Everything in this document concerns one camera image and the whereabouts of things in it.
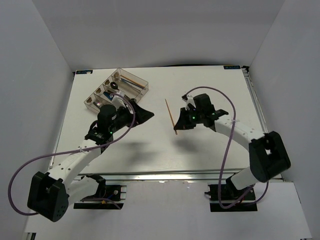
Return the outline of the orange black chopstick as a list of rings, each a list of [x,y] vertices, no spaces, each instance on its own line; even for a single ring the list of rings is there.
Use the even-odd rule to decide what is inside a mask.
[[[167,101],[166,98],[165,98],[165,104],[166,104],[166,107],[167,107],[167,110],[168,110],[168,114],[169,114],[169,117],[170,117],[170,121],[171,121],[171,123],[172,123],[173,131],[174,131],[175,135],[177,136],[177,135],[178,135],[178,132],[177,132],[176,130],[174,130],[175,123],[174,123],[174,119],[173,119],[173,116],[172,116],[172,113],[171,113],[171,110],[170,110],[170,107],[169,107],[169,104],[168,104],[168,101]]]

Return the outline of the blue knife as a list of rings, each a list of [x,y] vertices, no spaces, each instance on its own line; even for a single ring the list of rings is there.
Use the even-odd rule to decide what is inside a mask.
[[[109,100],[112,100],[112,99],[113,99],[113,96],[112,96],[109,92],[104,91],[103,94],[104,94]]]

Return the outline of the grey chopstick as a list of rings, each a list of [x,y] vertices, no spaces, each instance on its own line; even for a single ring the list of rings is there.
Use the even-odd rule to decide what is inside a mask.
[[[130,80],[127,80],[127,79],[124,79],[124,78],[120,78],[120,80],[121,80],[122,82],[125,82],[125,83],[127,83],[127,84],[136,86],[136,87],[138,87],[138,88],[143,88],[143,86],[141,86],[141,85],[139,85],[139,84],[137,84],[137,83],[135,83],[135,82],[132,82],[132,81],[130,81]]]

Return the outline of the black spoon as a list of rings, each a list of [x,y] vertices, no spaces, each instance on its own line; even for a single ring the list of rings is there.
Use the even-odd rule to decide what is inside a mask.
[[[125,92],[125,91],[124,91],[122,88],[120,88],[119,85],[118,85],[116,82],[114,82],[114,81],[112,81],[112,82],[110,83],[110,87],[114,90],[115,93]]]
[[[131,98],[131,97],[127,96],[127,95],[124,95],[124,98],[125,98],[126,100],[131,101],[131,102],[134,102],[134,103],[137,102],[135,98]]]

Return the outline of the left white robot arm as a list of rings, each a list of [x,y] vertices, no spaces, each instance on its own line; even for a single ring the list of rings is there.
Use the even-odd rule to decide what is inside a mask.
[[[102,106],[77,151],[49,171],[39,171],[32,177],[27,206],[57,222],[76,202],[103,200],[107,191],[106,180],[102,176],[89,173],[81,180],[76,181],[75,178],[114,142],[115,132],[124,127],[134,128],[153,116],[153,112],[141,108],[132,99],[128,106]]]

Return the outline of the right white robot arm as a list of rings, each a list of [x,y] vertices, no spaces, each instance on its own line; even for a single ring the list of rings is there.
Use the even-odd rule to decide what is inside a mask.
[[[223,109],[216,110],[210,97],[200,94],[184,95],[186,103],[174,126],[176,131],[194,129],[198,124],[216,133],[231,137],[249,153],[249,166],[226,180],[226,195],[236,200],[244,189],[256,183],[265,183],[291,167],[281,135],[276,131],[255,130],[237,120]]]

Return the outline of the clear compartment organizer tray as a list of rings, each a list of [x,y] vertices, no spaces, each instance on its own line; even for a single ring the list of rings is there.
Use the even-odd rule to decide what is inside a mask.
[[[133,81],[138,82],[141,85],[144,85],[144,88],[141,87],[131,87],[128,84],[125,84],[121,81],[122,76],[125,76]],[[111,87],[110,83],[115,82],[118,84],[120,88],[124,90],[124,92],[116,93]],[[111,105],[113,104],[113,98],[114,96],[112,94],[120,94],[123,97],[125,95],[129,96],[130,98],[135,98],[136,103],[138,103],[145,94],[149,91],[149,83],[145,81],[144,79],[122,69],[117,68],[110,76],[103,79],[102,84],[100,84],[94,91],[91,93],[84,101],[84,105],[87,107],[88,110],[99,113],[100,108],[97,108],[93,102],[95,100],[102,102],[104,105]],[[113,96],[112,100],[109,100],[105,95],[104,92],[110,93],[111,96]]]

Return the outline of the right blue table sticker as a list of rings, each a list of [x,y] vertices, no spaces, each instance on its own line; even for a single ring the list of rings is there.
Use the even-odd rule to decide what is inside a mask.
[[[224,65],[223,68],[225,70],[240,70],[241,67],[239,65]]]

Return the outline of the blue table sticker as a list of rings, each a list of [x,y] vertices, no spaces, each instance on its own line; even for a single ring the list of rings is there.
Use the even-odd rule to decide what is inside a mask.
[[[75,72],[76,75],[86,75],[86,74],[92,74],[92,73],[93,73],[92,69],[90,69],[90,70],[88,70],[88,69],[86,69],[86,70],[77,70]]]
[[[240,70],[241,67],[239,65],[224,65],[223,68],[225,70]]]

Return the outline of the left blue table sticker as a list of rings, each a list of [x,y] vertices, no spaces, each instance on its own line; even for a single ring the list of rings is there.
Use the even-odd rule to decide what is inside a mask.
[[[86,69],[86,70],[77,70],[75,72],[76,75],[86,75],[86,74],[92,74],[92,73],[93,73],[92,69],[90,69],[90,70],[88,70],[88,69]]]

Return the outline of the white front cover board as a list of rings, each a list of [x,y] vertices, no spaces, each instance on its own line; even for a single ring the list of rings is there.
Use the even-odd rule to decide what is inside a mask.
[[[212,212],[203,182],[133,182],[121,210],[69,208],[29,218],[38,240],[301,240],[311,238],[293,183],[269,185],[253,212]]]

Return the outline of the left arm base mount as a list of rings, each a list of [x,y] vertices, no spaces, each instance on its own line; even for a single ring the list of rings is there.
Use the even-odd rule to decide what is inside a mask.
[[[86,175],[97,183],[94,194],[83,197],[73,204],[77,210],[121,210],[126,199],[127,186],[109,184],[97,174]]]

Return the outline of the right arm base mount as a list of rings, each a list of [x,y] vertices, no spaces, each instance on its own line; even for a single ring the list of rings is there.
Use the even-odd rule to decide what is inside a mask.
[[[210,211],[212,213],[232,213],[232,212],[257,212],[258,207],[255,203],[256,195],[253,189],[250,190],[248,194],[246,194],[240,200],[237,200],[245,191],[242,190],[238,195],[232,196],[225,184],[221,185],[221,203],[225,206],[236,202],[236,204],[228,209],[221,208],[218,200],[218,184],[210,184],[208,185],[208,191],[204,192],[204,196],[209,200]]]

